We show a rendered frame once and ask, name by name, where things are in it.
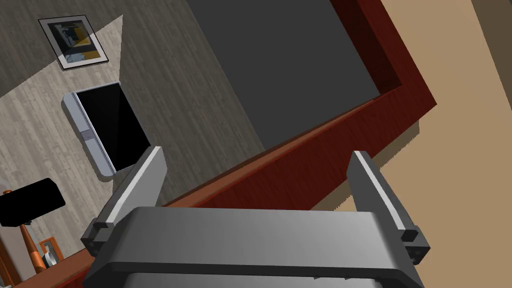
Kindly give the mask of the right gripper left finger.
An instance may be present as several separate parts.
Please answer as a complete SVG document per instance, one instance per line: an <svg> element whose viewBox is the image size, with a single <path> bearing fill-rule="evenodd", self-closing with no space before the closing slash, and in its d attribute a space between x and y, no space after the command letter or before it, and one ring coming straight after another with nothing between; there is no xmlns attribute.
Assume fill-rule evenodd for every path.
<svg viewBox="0 0 512 288"><path fill-rule="evenodd" d="M99 254L116 224L133 209L156 206L166 174L163 148L149 147L83 233L80 240L90 256Z"/></svg>

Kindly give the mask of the small orange picture frame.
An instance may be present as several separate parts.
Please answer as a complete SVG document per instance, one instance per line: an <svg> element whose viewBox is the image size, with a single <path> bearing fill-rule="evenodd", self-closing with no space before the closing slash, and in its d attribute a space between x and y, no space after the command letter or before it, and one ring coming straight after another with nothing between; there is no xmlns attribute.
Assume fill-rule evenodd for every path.
<svg viewBox="0 0 512 288"><path fill-rule="evenodd" d="M56 265L64 260L64 256L54 237L39 242L43 255L41 257L46 268Z"/></svg>

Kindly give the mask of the black shade table lamp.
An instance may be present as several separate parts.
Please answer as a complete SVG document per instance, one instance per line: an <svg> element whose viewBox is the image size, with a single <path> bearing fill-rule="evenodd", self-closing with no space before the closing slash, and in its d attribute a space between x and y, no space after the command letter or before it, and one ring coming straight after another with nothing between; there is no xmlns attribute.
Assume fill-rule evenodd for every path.
<svg viewBox="0 0 512 288"><path fill-rule="evenodd" d="M6 190L0 196L0 225L20 228L29 259L37 274L43 272L46 265L26 225L65 205L66 202L57 184L49 178L16 190Z"/></svg>

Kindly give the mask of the framed wall picture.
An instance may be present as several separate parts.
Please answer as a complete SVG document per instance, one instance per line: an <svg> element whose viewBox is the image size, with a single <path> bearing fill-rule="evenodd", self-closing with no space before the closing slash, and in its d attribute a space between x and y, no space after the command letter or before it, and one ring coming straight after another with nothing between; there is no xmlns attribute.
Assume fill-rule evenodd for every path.
<svg viewBox="0 0 512 288"><path fill-rule="evenodd" d="M38 20L63 71L109 61L86 15Z"/></svg>

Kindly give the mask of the grey wall television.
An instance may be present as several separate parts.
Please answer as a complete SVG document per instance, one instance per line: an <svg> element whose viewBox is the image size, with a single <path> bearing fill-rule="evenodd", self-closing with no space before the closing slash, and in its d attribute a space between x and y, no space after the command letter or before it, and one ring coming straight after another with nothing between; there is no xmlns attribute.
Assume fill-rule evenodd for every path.
<svg viewBox="0 0 512 288"><path fill-rule="evenodd" d="M67 93L61 105L100 178L134 165L151 145L119 81Z"/></svg>

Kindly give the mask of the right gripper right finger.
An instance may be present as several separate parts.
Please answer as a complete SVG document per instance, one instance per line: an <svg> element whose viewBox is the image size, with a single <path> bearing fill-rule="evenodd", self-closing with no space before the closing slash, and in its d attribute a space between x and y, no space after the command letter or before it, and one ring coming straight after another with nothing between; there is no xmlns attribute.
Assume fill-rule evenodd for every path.
<svg viewBox="0 0 512 288"><path fill-rule="evenodd" d="M356 210L374 213L386 231L397 231L410 260L419 265L431 247L366 151L351 153L346 177Z"/></svg>

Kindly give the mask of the dark grey door leaf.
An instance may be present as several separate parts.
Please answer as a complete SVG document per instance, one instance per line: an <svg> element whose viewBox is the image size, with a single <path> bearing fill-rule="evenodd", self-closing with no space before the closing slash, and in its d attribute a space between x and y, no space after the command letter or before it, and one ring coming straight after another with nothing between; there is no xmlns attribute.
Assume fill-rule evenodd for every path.
<svg viewBox="0 0 512 288"><path fill-rule="evenodd" d="M268 150L380 94L331 0L187 0Z"/></svg>

